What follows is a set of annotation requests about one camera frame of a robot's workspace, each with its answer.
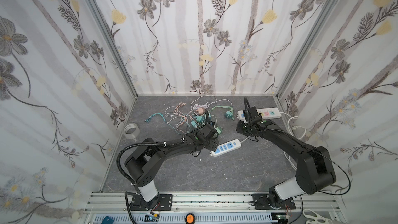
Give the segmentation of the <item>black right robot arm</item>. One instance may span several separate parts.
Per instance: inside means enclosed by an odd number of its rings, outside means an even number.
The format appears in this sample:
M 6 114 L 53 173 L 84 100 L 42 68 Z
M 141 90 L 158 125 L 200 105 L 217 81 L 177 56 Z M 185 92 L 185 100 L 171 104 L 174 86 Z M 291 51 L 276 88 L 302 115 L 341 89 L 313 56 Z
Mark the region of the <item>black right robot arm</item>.
M 312 195 L 336 182 L 336 174 L 326 148 L 306 144 L 272 120 L 263 120 L 255 107 L 243 110 L 242 116 L 244 120 L 240 120 L 236 127 L 238 133 L 270 141 L 296 162 L 295 176 L 269 189 L 267 201 L 272 208 L 281 208 L 293 197 Z

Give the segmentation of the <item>white power strip blue outlets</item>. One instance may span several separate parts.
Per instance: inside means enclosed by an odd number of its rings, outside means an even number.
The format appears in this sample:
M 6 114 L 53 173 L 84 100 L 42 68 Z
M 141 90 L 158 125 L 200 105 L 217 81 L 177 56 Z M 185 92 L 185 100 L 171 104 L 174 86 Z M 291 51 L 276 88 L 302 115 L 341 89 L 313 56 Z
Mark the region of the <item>white power strip blue outlets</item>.
M 212 157 L 219 157 L 221 155 L 224 155 L 228 152 L 234 151 L 241 148 L 241 142 L 238 139 L 229 141 L 224 144 L 220 144 L 217 148 L 216 151 L 211 151 L 210 155 Z

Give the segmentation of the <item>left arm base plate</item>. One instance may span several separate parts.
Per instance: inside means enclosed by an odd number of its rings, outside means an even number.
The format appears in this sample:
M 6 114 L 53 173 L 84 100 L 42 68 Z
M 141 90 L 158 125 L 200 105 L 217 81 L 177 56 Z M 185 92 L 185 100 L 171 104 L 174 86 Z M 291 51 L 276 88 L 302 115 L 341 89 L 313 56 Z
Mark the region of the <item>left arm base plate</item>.
M 127 203 L 131 211 L 170 211 L 173 204 L 172 194 L 158 194 L 149 202 L 141 195 L 133 194 L 127 197 Z

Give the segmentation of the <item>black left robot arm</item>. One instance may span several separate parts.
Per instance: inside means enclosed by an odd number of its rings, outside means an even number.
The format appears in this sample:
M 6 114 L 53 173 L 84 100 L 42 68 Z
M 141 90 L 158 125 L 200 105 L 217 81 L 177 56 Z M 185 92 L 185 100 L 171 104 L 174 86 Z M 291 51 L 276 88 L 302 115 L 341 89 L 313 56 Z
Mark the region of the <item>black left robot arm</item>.
M 154 179 L 163 163 L 180 155 L 200 154 L 203 149 L 216 151 L 218 135 L 208 123 L 172 142 L 159 143 L 148 138 L 123 148 L 116 158 L 117 168 L 133 184 L 147 208 L 154 208 L 160 201 Z

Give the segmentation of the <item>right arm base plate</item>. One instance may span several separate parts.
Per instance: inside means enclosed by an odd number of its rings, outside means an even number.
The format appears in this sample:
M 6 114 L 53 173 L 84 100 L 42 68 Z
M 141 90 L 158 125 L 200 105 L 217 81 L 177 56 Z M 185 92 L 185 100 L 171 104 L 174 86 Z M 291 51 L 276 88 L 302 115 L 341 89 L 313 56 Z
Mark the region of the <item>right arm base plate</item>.
M 280 199 L 276 194 L 252 194 L 251 205 L 256 210 L 294 210 L 296 205 L 293 198 Z

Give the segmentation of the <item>white six-outlet colourful power strip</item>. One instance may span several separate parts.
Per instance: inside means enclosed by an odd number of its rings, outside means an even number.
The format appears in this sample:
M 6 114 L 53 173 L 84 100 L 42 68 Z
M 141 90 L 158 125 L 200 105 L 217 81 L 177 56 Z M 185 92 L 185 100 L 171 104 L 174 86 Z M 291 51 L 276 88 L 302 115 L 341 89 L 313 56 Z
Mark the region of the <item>white six-outlet colourful power strip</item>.
M 257 112 L 262 116 L 263 120 L 265 120 L 265 119 L 278 119 L 278 118 L 282 117 L 281 112 L 276 107 L 274 107 L 274 108 L 260 108 L 260 109 L 257 109 Z M 241 120 L 244 123 L 246 123 L 243 111 L 238 111 L 236 117 L 239 120 Z

